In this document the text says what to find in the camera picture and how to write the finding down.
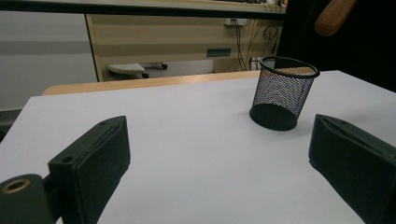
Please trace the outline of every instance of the white table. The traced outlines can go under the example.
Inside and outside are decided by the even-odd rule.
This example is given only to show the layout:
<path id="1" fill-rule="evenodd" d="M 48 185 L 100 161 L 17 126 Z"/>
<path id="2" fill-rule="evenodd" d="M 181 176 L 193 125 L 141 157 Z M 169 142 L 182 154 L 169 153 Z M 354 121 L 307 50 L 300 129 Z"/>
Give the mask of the white table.
<path id="1" fill-rule="evenodd" d="M 396 146 L 396 94 L 341 72 L 314 82 L 288 132 L 254 123 L 257 78 L 33 97 L 0 145 L 0 180 L 47 162 L 101 120 L 128 119 L 132 164 L 99 223 L 362 223 L 308 163 L 316 114 Z"/>

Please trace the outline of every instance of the cable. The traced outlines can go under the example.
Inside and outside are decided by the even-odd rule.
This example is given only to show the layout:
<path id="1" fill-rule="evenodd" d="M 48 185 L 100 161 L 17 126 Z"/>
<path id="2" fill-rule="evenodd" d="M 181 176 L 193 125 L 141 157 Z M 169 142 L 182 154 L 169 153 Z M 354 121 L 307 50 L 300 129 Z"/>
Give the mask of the cable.
<path id="1" fill-rule="evenodd" d="M 251 62 L 253 61 L 252 58 L 248 59 L 248 70 L 251 71 Z"/>
<path id="2" fill-rule="evenodd" d="M 244 58 L 241 52 L 241 32 L 239 30 L 239 22 L 236 19 L 232 19 L 233 23 L 235 23 L 235 30 L 236 30 L 236 44 L 238 47 L 238 62 L 239 66 L 241 66 L 242 71 L 247 71 L 247 65 L 245 64 Z"/>
<path id="3" fill-rule="evenodd" d="M 254 32 L 254 28 L 256 26 L 256 20 L 253 21 L 253 28 L 252 28 L 251 33 L 254 34 L 254 35 L 250 35 L 249 43 L 248 43 L 248 46 L 247 46 L 247 57 L 246 57 L 246 60 L 251 60 L 251 57 L 250 57 L 251 47 L 253 46 L 254 39 L 256 38 L 257 34 L 259 33 L 260 29 L 262 28 L 262 24 L 263 24 L 263 20 L 261 20 L 260 25 L 257 26 L 258 27 L 257 31 Z"/>
<path id="4" fill-rule="evenodd" d="M 269 54 L 274 54 L 276 50 L 277 40 L 279 39 L 279 21 L 277 22 L 277 26 L 271 25 L 265 27 L 262 35 L 264 40 L 266 40 L 264 48 L 262 50 L 262 57 L 264 56 L 265 50 L 268 49 L 268 45 L 270 45 L 268 49 L 268 51 L 270 52 Z"/>

